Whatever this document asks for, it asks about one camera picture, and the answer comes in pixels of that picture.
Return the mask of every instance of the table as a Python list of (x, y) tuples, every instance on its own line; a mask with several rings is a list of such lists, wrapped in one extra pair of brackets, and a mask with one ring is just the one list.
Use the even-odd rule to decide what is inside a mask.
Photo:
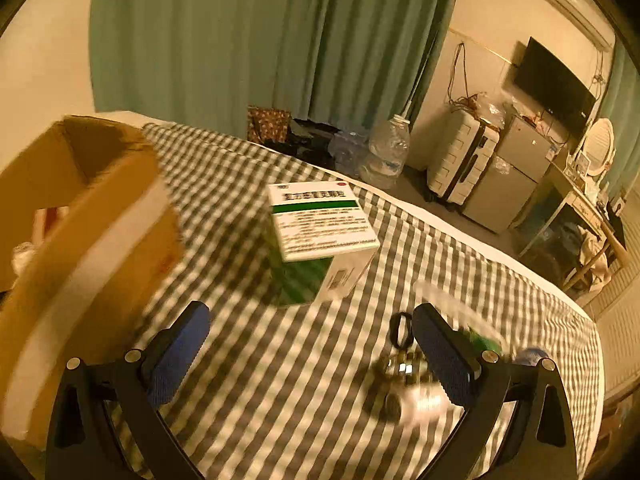
[(602, 224), (601, 213), (586, 195), (564, 174), (564, 171), (553, 162), (549, 165), (549, 169), (529, 198), (527, 204), (519, 213), (518, 217), (511, 223), (510, 228), (513, 229), (522, 224), (529, 213), (531, 213), (533, 207), (543, 198), (547, 197), (553, 189), (562, 196), (562, 202), (560, 202), (560, 205), (545, 224), (536, 232), (526, 247), (520, 251), (520, 254), (518, 254), (519, 258), (531, 248), (536, 239), (551, 225), (551, 222), (558, 216), (558, 213), (562, 211), (565, 205), (570, 206), (578, 213), (580, 218), (587, 223), (599, 239), (604, 239), (604, 232), (600, 227)]
[[(421, 431), (384, 418), (385, 392), (372, 366), (390, 351), (391, 315), (417, 304), (417, 280), (472, 306), (500, 331), (507, 352), (548, 351), (567, 391), (583, 475), (602, 414), (602, 356), (594, 323), (557, 289), (352, 183), (381, 243), (368, 273), (342, 301), (275, 308), (262, 237), (264, 187), (336, 176), (215, 132), (150, 124), (144, 133), (186, 250), (147, 307), (134, 346), (144, 348), (190, 300), (210, 307), (203, 349), (161, 409), (207, 478), (416, 478), (462, 413), (453, 408)], [(497, 452), (509, 415), (507, 408), (476, 476)], [(132, 448), (130, 438), (123, 442)]]

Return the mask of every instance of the blue gripper pad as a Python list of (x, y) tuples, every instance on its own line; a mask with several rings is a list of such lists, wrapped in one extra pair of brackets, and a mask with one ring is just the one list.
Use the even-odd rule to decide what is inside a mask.
[(161, 330), (145, 350), (150, 367), (143, 367), (149, 403), (157, 410), (173, 399), (210, 329), (209, 309), (191, 301), (178, 319)]
[(412, 332), (449, 400), (471, 407), (476, 398), (474, 382), (482, 370), (471, 343), (455, 332), (431, 303), (415, 308)]

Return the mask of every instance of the barcode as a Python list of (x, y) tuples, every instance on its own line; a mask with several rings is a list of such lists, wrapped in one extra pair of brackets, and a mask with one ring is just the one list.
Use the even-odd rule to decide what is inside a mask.
[(339, 286), (341, 286), (347, 277), (347, 271), (344, 269), (338, 270), (335, 273), (334, 278), (331, 280), (331, 283), (329, 284), (329, 290), (334, 290), (334, 288), (338, 288)]

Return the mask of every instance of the green curtain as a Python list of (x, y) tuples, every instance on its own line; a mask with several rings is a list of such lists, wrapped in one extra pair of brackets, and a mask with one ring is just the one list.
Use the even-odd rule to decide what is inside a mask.
[(244, 137), (246, 107), (370, 128), (431, 79), (455, 0), (92, 0), (98, 111)]
[(629, 190), (640, 170), (640, 74), (621, 41), (616, 42), (598, 115), (613, 124), (616, 156), (605, 177), (613, 196), (621, 187)]

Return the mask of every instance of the small bottle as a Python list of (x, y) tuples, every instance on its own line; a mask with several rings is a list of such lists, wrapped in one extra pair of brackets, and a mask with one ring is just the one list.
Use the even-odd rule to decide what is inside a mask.
[(400, 115), (373, 129), (369, 153), (360, 165), (362, 179), (380, 189), (393, 187), (409, 152), (409, 121)]

